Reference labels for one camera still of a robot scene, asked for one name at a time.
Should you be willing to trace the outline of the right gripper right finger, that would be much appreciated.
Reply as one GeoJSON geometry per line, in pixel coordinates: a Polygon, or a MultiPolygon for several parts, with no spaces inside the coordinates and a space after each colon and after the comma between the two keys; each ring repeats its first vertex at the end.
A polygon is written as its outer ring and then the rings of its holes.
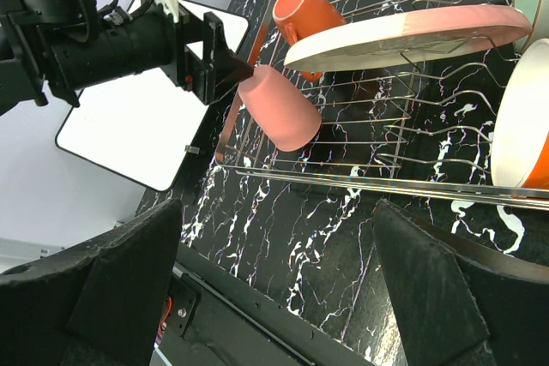
{"type": "Polygon", "coordinates": [[[441,230],[392,202],[372,228],[410,365],[546,365],[548,268],[441,230]]]}

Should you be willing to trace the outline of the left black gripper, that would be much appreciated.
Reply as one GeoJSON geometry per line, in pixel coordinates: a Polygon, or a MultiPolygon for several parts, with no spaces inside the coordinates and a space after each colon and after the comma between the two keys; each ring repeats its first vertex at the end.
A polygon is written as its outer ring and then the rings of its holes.
{"type": "Polygon", "coordinates": [[[202,18],[187,9],[178,12],[172,82],[212,105],[252,77],[254,67],[228,48],[224,24],[213,12],[202,18]]]}

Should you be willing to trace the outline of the orange and white bowl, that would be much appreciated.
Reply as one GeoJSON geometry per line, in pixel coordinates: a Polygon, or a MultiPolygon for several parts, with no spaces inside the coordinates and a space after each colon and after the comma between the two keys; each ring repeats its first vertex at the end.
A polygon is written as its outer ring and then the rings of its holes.
{"type": "Polygon", "coordinates": [[[491,148],[492,183],[548,188],[548,40],[522,54],[498,109],[491,148]]]}

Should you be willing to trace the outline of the metal wire dish rack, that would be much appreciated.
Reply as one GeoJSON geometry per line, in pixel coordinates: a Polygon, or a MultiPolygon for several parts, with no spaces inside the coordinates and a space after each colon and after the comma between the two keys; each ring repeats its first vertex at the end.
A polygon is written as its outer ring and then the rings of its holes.
{"type": "Polygon", "coordinates": [[[316,86],[290,77],[319,109],[322,132],[303,157],[280,153],[235,97],[215,162],[242,175],[447,201],[547,210],[544,189],[502,189],[488,168],[487,123],[503,90],[503,48],[462,64],[406,61],[334,72],[316,86]]]}

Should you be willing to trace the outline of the pink cream floral plate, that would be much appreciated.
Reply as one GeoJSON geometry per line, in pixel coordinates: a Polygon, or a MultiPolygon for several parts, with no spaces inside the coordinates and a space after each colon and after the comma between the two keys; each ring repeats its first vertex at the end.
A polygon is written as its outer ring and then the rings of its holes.
{"type": "Polygon", "coordinates": [[[313,34],[288,50],[284,65],[308,72],[380,69],[459,57],[528,36],[518,9],[494,4],[415,10],[313,34]]]}

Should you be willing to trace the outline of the pink plastic cup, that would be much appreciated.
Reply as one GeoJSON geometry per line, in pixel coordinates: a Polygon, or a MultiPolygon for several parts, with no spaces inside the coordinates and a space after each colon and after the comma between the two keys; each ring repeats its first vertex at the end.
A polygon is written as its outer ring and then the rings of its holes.
{"type": "Polygon", "coordinates": [[[318,109],[268,65],[256,66],[253,76],[239,83],[238,95],[253,120],[282,152],[304,147],[321,127],[318,109]]]}

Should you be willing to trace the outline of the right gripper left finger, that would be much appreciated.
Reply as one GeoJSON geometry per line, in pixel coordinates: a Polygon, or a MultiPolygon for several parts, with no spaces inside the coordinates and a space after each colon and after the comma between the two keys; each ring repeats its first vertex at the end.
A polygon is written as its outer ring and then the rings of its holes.
{"type": "Polygon", "coordinates": [[[181,229],[181,202],[164,201],[3,272],[1,363],[149,364],[181,229]]]}

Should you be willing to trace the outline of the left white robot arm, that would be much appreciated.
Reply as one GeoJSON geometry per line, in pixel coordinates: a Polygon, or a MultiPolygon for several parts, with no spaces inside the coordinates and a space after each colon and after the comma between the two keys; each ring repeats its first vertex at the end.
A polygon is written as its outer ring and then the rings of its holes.
{"type": "Polygon", "coordinates": [[[254,69],[226,42],[222,20],[197,16],[179,0],[1,0],[1,110],[22,101],[72,106],[86,87],[160,69],[211,105],[254,69]]]}

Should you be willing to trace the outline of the orange mug white inside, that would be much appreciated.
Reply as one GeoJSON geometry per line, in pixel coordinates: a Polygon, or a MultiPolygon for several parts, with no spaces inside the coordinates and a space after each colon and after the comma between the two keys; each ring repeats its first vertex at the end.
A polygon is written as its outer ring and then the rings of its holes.
{"type": "Polygon", "coordinates": [[[347,22],[328,0],[276,0],[272,18],[290,45],[347,22]]]}

